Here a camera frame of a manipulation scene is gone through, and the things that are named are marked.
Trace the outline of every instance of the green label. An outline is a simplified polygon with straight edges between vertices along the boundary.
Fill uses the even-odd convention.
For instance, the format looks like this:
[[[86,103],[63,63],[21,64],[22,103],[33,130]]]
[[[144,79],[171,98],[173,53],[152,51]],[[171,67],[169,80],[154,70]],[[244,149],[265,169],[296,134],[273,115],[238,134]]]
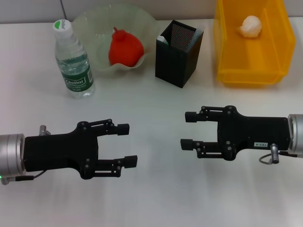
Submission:
[[[59,26],[60,26],[60,20],[58,20],[58,21],[55,23],[55,28],[59,29]]]
[[[66,87],[74,92],[86,91],[94,83],[93,75],[90,66],[78,75],[66,75],[62,73]]]

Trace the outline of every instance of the glass bowl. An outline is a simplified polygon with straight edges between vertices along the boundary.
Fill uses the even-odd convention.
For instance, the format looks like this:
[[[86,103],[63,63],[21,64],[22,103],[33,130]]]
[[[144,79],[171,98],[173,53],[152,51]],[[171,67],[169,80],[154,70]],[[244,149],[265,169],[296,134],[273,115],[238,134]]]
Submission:
[[[143,9],[130,4],[96,7],[78,16],[73,21],[72,27],[88,53],[91,67],[102,73],[139,67],[146,55],[155,51],[159,34],[157,21]],[[141,41],[144,55],[134,67],[109,63],[108,52],[114,27],[133,34]]]

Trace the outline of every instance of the white ball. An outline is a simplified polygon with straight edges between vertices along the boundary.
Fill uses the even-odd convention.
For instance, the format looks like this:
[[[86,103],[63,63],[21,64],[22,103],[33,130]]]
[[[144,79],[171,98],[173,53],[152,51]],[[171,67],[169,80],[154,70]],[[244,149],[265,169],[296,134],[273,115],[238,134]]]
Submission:
[[[255,38],[262,30],[262,23],[257,17],[248,16],[239,29],[244,37]]]

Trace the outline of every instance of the bottle cap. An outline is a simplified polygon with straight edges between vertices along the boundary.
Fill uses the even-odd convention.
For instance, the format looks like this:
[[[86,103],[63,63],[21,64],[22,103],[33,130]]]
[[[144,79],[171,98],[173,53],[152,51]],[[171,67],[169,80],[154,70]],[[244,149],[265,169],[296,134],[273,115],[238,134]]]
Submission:
[[[56,39],[67,39],[74,34],[71,23],[68,20],[64,19],[57,20],[53,24],[53,30]]]

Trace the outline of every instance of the plastic bottle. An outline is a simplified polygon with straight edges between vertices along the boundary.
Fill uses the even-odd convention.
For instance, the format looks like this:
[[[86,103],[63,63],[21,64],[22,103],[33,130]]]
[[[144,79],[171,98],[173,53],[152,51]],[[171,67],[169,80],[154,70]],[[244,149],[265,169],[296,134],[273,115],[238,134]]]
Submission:
[[[56,37],[55,56],[69,92],[75,98],[91,96],[95,91],[89,60],[68,20],[53,24]]]

